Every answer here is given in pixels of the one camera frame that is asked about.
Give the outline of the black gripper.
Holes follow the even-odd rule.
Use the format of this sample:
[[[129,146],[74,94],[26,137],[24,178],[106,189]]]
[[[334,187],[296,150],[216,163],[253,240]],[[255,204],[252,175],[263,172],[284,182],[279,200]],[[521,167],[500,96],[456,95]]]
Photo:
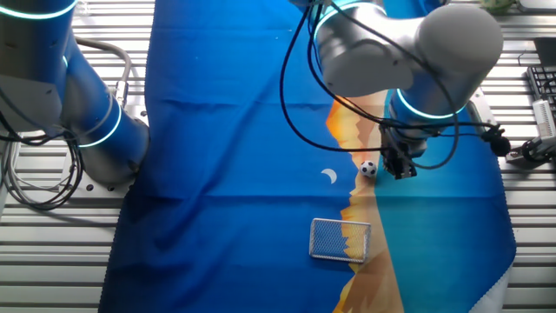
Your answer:
[[[396,130],[386,126],[381,126],[380,132],[384,170],[394,174],[396,180],[416,176],[417,171],[412,161],[424,154],[427,149],[426,141],[399,137]]]

